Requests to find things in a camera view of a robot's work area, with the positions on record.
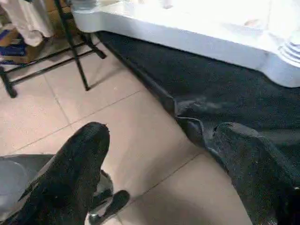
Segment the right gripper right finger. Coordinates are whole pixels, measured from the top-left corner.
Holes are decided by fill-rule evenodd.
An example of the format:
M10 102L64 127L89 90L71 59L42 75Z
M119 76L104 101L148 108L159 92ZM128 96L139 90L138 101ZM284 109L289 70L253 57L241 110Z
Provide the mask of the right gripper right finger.
M300 223L300 170L256 130L221 123L214 144L254 225Z

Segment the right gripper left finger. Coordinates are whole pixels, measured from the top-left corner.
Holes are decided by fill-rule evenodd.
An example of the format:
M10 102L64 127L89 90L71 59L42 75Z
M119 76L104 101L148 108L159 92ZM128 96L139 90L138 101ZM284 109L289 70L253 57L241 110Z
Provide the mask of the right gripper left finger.
M6 225L83 225L108 153L110 132L90 122L37 173L5 218Z

